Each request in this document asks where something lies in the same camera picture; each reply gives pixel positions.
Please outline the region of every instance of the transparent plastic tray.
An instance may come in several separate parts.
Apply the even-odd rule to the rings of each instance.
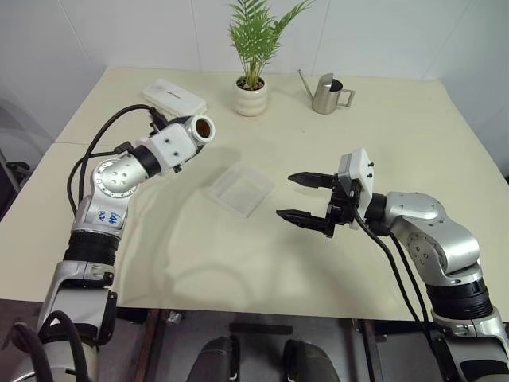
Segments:
[[[209,189],[211,198],[233,213],[248,217],[274,183],[258,171],[236,162]]]

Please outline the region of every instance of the tiled wall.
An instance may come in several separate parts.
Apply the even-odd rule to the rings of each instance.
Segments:
[[[4,143],[16,130],[13,123],[4,126],[5,105],[17,106],[11,119],[24,118],[17,134],[32,136],[44,150],[109,64],[240,70],[227,35],[227,4],[0,2],[0,147],[15,155]],[[293,1],[270,4],[282,15]],[[441,78],[499,168],[509,173],[508,12],[507,0],[316,0],[290,24],[267,70]]]

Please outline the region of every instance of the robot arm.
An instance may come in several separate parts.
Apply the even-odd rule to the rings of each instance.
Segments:
[[[117,294],[108,287],[115,276],[115,253],[129,201],[139,184],[156,174],[180,171],[215,135],[206,115],[158,125],[161,129],[154,128],[129,154],[99,163],[91,174],[91,194],[80,202],[68,249],[56,265],[37,323],[55,381],[75,380],[77,368],[64,326],[57,320],[47,322],[47,317],[63,311],[71,318],[82,341],[88,378],[97,381],[97,346],[106,344],[114,330]],[[12,380],[35,378],[26,358]]]
[[[352,214],[356,209],[375,234],[394,233],[426,285],[433,320],[441,332],[433,346],[444,379],[470,382],[488,375],[507,376],[509,340],[484,285],[477,240],[450,220],[433,197],[372,193],[373,178],[373,163],[359,149],[341,158],[335,175],[296,173],[289,177],[304,186],[332,189],[325,218],[298,210],[277,214],[332,237],[336,224],[357,228]]]

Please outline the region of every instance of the black cable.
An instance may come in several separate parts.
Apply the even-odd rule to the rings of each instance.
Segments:
[[[394,261],[394,256],[392,255],[392,253],[390,253],[390,249],[387,247],[387,245],[385,245],[385,243],[383,241],[381,241],[380,238],[377,237],[376,234],[373,233],[372,230],[369,229],[368,226],[366,226],[363,219],[359,216],[357,207],[355,207],[354,205],[352,206],[352,215],[356,219],[357,224],[363,229],[363,231],[366,232],[367,235],[369,237],[371,237],[371,239],[373,241],[375,241],[379,245],[379,247],[382,248],[383,252],[385,253],[387,259],[389,260],[390,268],[392,269],[392,272],[394,273],[394,276],[396,278],[396,282],[398,283],[398,287],[399,287],[399,290],[403,297],[403,300],[405,300],[406,307],[408,308],[408,311],[412,315],[412,318],[415,320],[415,322],[418,324],[419,328],[423,332],[424,336],[426,337],[426,340],[428,341],[428,345],[431,348],[431,351],[434,353],[433,342],[431,341],[431,337],[428,336],[428,333],[426,332],[424,325],[422,324],[421,320],[419,320],[419,317],[415,313],[415,310],[412,307],[410,300],[408,299],[408,295],[406,294],[405,286],[403,285],[403,281],[401,280],[401,275],[399,274],[398,267],[396,266],[396,262]]]
[[[412,272],[412,269],[410,268],[410,265],[408,264],[408,260],[406,259],[405,252],[403,251],[403,248],[401,244],[398,241],[398,238],[395,236],[394,233],[389,233],[390,238],[394,242],[394,245],[398,249],[399,257],[401,257],[401,261],[403,261],[403,265],[405,266],[406,273],[408,274],[408,277],[410,281],[412,282],[412,286],[414,287],[415,294],[417,295],[417,300],[419,301],[419,305],[421,306],[422,311],[422,320],[424,322],[424,327],[426,328],[426,333],[428,337],[431,337],[431,334],[429,333],[429,317],[428,317],[428,310],[426,309],[426,305],[424,303],[424,298],[422,298],[421,290],[419,289],[419,285],[417,284],[417,281],[415,280],[414,273]]]
[[[83,344],[78,329],[75,327],[71,318],[61,310],[51,312],[42,324],[39,333],[44,333],[50,328],[54,319],[60,321],[64,327],[65,333],[71,345],[72,359],[74,361],[74,371],[76,373],[76,382],[90,382],[88,379],[87,359],[83,351]]]
[[[95,157],[106,157],[108,155],[115,155],[114,151],[104,151],[102,153],[93,153],[90,155],[90,158]],[[80,158],[78,162],[75,163],[74,167],[72,167],[71,173],[69,174],[69,177],[67,179],[67,198],[69,199],[69,204],[71,205],[72,213],[76,215],[76,204],[74,202],[74,196],[72,195],[72,179],[74,178],[74,175],[76,171],[78,170],[78,167],[80,167],[81,163],[83,162],[83,158]]]
[[[156,111],[154,107],[148,105],[143,104],[131,105],[128,107],[124,107],[120,111],[117,111],[113,116],[111,116],[111,118],[107,120],[106,123],[104,123],[103,127],[100,128],[100,130],[95,135],[94,139],[92,139],[92,142],[88,146],[87,151],[85,151],[85,155],[83,156],[83,163],[81,165],[80,171],[80,180],[78,184],[78,203],[80,203],[83,200],[85,171],[87,170],[88,159],[91,158],[92,151],[95,149],[95,146],[97,145],[101,137],[104,135],[106,130],[108,130],[108,128],[113,124],[113,122],[119,119],[122,115],[133,110],[148,110],[151,111],[152,113]]]
[[[12,330],[13,343],[18,349],[30,355],[37,382],[53,382],[48,357],[36,333],[24,322],[16,322]]]

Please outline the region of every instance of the white table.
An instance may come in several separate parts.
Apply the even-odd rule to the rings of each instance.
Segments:
[[[115,264],[119,305],[410,319],[384,254],[362,232],[338,227],[330,240],[274,213],[295,208],[323,216],[330,191],[286,177],[335,173],[342,154],[364,146],[375,162],[376,192],[428,193],[471,230],[492,301],[509,320],[509,188],[440,81],[346,77],[345,87],[357,91],[352,107],[318,115],[297,74],[267,75],[268,109],[245,118],[230,106],[237,76],[106,70],[0,224],[0,298],[44,298],[72,224],[68,171],[111,115],[144,102],[140,90],[166,78],[208,101],[216,140],[181,173],[155,177],[132,200]],[[314,87],[316,78],[309,82]],[[148,122],[143,111],[122,117],[98,150],[141,138]],[[206,195],[238,160],[275,182],[248,219]]]

